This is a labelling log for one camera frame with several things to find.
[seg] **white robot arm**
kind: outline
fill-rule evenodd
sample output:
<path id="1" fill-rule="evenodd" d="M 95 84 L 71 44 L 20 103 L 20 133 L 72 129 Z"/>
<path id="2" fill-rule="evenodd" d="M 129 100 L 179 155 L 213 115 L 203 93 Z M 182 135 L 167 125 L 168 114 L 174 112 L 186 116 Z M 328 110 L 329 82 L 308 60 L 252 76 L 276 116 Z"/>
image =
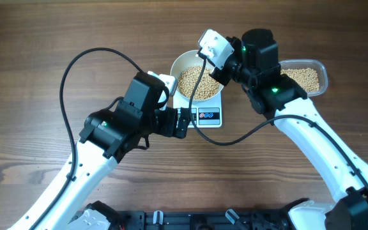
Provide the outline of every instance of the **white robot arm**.
<path id="1" fill-rule="evenodd" d="M 243 35 L 241 42 L 237 38 L 223 38 L 215 31 L 207 30 L 199 40 L 199 46 L 204 66 L 206 60 L 215 66 L 211 76 L 223 85 L 231 79 L 242 84 L 254 110 L 263 114 L 268 120 L 266 123 L 275 125 L 301 149 L 324 179 L 336 202 L 316 204 L 305 201 L 288 208 L 290 228 L 284 229 L 329 230 L 352 226 L 355 226 L 352 229 L 368 229 L 368 165 L 326 124 L 306 92 L 289 77 L 280 75 L 277 44 L 272 33 L 264 29 L 251 30 Z M 64 78 L 79 57 L 96 50 L 115 52 L 129 60 L 115 50 L 87 50 L 71 62 Z M 71 223 L 70 219 L 124 155 L 140 147 L 137 146 L 140 138 L 146 139 L 146 147 L 140 147 L 145 150 L 149 146 L 149 134 L 177 138 L 186 136 L 188 124 L 193 119 L 190 110 L 181 108 L 181 116 L 178 117 L 176 109 L 165 106 L 169 96 L 174 94 L 175 78 L 167 75 L 160 77 L 152 72 L 146 74 L 138 66 L 136 68 L 139 73 L 125 97 L 119 99 L 116 110 L 111 112 L 108 107 L 89 115 L 76 144 L 77 158 L 69 157 L 37 202 L 10 229 L 108 229 L 111 222 L 96 210 L 85 210 L 81 218 Z M 194 128 L 214 144 L 236 143 L 212 141 L 195 125 Z M 75 172 L 68 175 L 74 163 Z M 46 215 L 42 215 L 70 176 L 72 181 L 59 200 Z M 228 219 L 234 224 L 237 215 L 230 214 Z M 242 224 L 236 224 L 245 230 Z"/>

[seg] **clear plastic tray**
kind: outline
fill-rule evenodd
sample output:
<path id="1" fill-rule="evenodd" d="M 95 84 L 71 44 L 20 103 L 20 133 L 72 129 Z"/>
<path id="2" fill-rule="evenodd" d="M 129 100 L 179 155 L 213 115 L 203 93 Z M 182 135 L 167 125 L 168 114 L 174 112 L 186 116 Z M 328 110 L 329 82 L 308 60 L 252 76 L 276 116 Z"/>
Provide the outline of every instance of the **clear plastic tray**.
<path id="1" fill-rule="evenodd" d="M 320 62 L 312 59 L 292 59 L 280 61 L 280 68 L 283 70 L 287 69 L 302 69 L 311 68 L 316 70 L 319 79 L 319 91 L 308 92 L 307 96 L 318 96 L 324 93 L 328 86 L 328 79 L 325 66 Z"/>

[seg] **scale display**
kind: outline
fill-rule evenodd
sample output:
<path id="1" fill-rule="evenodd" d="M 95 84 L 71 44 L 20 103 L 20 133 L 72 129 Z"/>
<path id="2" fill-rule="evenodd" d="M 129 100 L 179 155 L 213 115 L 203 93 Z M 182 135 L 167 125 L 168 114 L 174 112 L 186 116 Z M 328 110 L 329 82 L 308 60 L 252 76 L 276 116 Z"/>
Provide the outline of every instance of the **scale display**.
<path id="1" fill-rule="evenodd" d="M 180 108 L 188 108 L 188 100 L 181 94 L 177 93 L 173 97 L 173 107 L 178 109 L 178 117 L 180 117 Z M 199 128 L 219 128 L 222 126 L 222 106 L 221 92 L 213 98 L 201 102 L 193 102 L 191 105 L 191 113 L 195 124 Z"/>

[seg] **wooden table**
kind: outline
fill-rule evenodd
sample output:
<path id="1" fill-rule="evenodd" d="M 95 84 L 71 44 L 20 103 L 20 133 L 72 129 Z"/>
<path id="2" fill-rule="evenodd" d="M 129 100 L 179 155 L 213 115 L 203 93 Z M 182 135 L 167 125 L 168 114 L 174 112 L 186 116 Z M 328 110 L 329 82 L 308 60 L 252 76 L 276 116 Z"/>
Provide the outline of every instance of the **wooden table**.
<path id="1" fill-rule="evenodd" d="M 31 207 L 70 154 L 58 93 L 78 53 L 110 47 L 145 71 L 169 73 L 180 54 L 197 48 L 205 29 L 240 37 L 256 27 L 273 31 L 280 59 L 311 58 L 326 66 L 330 86 L 313 101 L 368 162 L 366 1 L 0 5 L 0 229 Z M 77 62 L 65 84 L 75 139 L 85 118 L 123 96 L 134 75 L 130 64 L 111 53 Z M 222 98 L 223 127 L 205 130 L 212 139 L 235 139 L 264 121 L 238 84 L 224 88 Z M 179 211 L 273 208 L 301 197 L 331 201 L 320 175 L 275 127 L 228 147 L 209 144 L 193 130 L 184 140 L 152 135 L 150 141 L 148 151 L 127 154 L 86 204 Z"/>

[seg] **wire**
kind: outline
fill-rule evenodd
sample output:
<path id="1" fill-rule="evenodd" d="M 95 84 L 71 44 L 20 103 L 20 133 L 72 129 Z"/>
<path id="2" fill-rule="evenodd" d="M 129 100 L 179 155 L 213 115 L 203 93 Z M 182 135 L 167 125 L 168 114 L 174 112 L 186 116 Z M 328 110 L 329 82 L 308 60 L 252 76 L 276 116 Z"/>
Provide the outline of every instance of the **wire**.
<path id="1" fill-rule="evenodd" d="M 150 148 L 150 142 L 148 140 L 148 135 L 144 136 L 144 141 L 146 142 L 146 146 L 138 146 L 135 149 L 139 149 L 139 150 L 148 150 L 148 148 Z"/>
<path id="2" fill-rule="evenodd" d="M 81 58 L 83 55 L 88 54 L 90 52 L 94 52 L 94 51 L 108 51 L 108 52 L 115 53 L 115 54 L 121 56 L 122 58 L 126 59 L 128 62 L 130 62 L 138 71 L 144 73 L 141 70 L 141 68 L 136 63 L 134 63 L 134 61 L 132 61 L 129 57 L 127 57 L 126 55 L 122 54 L 121 52 L 119 52 L 117 50 L 110 49 L 110 48 L 102 48 L 102 47 L 99 47 L 99 48 L 93 48 L 93 49 L 85 50 L 85 51 L 81 52 L 78 56 L 76 56 L 69 63 L 68 67 L 66 68 L 66 70 L 65 70 L 65 72 L 63 74 L 62 81 L 61 81 L 61 86 L 59 87 L 59 103 L 61 104 L 62 117 L 63 117 L 63 121 L 65 122 L 66 131 L 68 131 L 69 140 L 70 140 L 70 146 L 72 148 L 72 166 L 70 168 L 70 172 L 69 172 L 68 176 L 66 177 L 65 184 L 63 184 L 61 190 L 57 193 L 56 197 L 49 204 L 49 206 L 47 207 L 47 209 L 42 213 L 42 215 L 38 218 L 38 220 L 36 220 L 36 222 L 31 226 L 31 228 L 30 228 L 31 230 L 32 229 L 35 229 L 38 226 L 38 224 L 46 217 L 46 215 L 49 213 L 49 211 L 53 208 L 53 206 L 61 198 L 61 196 L 65 192 L 66 188 L 68 187 L 68 185 L 71 182 L 71 180 L 73 178 L 73 175 L 75 173 L 76 161 L 77 161 L 77 148 L 75 146 L 75 141 L 73 139 L 72 130 L 70 129 L 70 125 L 69 125 L 69 121 L 68 121 L 68 116 L 66 115 L 65 105 L 63 103 L 63 87 L 65 86 L 66 77 L 67 77 L 67 75 L 69 73 L 70 68 L 73 66 L 73 64 L 75 64 L 75 62 L 79 58 Z M 110 108 L 117 102 L 117 100 L 118 100 L 118 98 L 115 99 L 115 101 L 113 101 L 113 103 L 111 104 Z"/>
<path id="3" fill-rule="evenodd" d="M 157 103 L 158 109 L 161 109 L 163 106 L 165 106 L 169 100 L 169 96 L 170 96 L 169 88 L 167 88 L 167 86 L 164 86 L 163 91 L 165 93 L 165 100 L 163 102 Z"/>
<path id="4" fill-rule="evenodd" d="M 324 129 L 322 129 L 316 122 L 313 122 L 305 117 L 302 116 L 297 116 L 297 115 L 281 115 L 281 116 L 276 116 L 272 119 L 266 120 L 264 122 L 262 122 L 261 124 L 259 124 L 257 127 L 253 128 L 251 131 L 249 131 L 248 133 L 246 133 L 245 135 L 243 135 L 242 137 L 238 138 L 235 141 L 230 141 L 230 142 L 217 142 L 214 141 L 212 139 L 210 139 L 209 137 L 207 137 L 205 134 L 203 134 L 200 129 L 197 127 L 195 121 L 194 121 L 194 117 L 191 116 L 191 106 L 192 106 L 192 100 L 194 99 L 194 94 L 196 93 L 197 87 L 201 81 L 201 78 L 203 77 L 203 73 L 205 70 L 205 66 L 206 66 L 206 59 L 204 59 L 204 63 L 203 63 L 203 67 L 201 68 L 201 72 L 199 74 L 198 80 L 194 86 L 194 89 L 192 90 L 191 93 L 191 97 L 190 97 L 190 102 L 188 104 L 188 113 L 190 115 L 190 119 L 191 119 L 191 123 L 194 126 L 195 130 L 197 130 L 198 134 L 203 137 L 204 139 L 206 139 L 208 142 L 212 143 L 212 144 L 216 144 L 219 146 L 229 146 L 232 144 L 236 144 L 238 142 L 241 142 L 242 140 L 246 139 L 247 137 L 249 137 L 250 135 L 252 135 L 254 132 L 258 131 L 260 128 L 264 127 L 267 124 L 270 124 L 278 119 L 284 119 L 284 118 L 294 118 L 294 119 L 299 119 L 302 121 L 307 122 L 310 127 L 314 127 L 317 128 L 337 149 L 337 151 L 339 151 L 339 153 L 343 156 L 343 158 L 347 161 L 347 163 L 349 164 L 349 166 L 352 168 L 353 172 L 356 174 L 356 176 L 358 176 L 358 178 L 360 179 L 360 181 L 363 183 L 365 189 L 368 191 L 368 182 L 365 180 L 365 178 L 360 174 L 360 171 L 356 168 L 356 166 L 354 165 L 354 163 L 350 160 L 350 158 L 347 156 L 347 154 L 343 151 L 343 149 L 339 146 L 339 144 L 333 139 L 333 137 L 331 137 Z"/>
<path id="5" fill-rule="evenodd" d="M 109 105 L 109 106 L 107 106 L 106 108 L 104 108 L 105 110 L 109 110 L 109 109 L 111 109 L 112 107 L 113 107 L 113 105 L 116 103 L 116 102 L 118 102 L 119 100 L 123 100 L 124 99 L 124 97 L 122 97 L 122 96 L 119 96 L 118 98 L 116 98 L 116 99 L 114 99 L 114 101 Z"/>

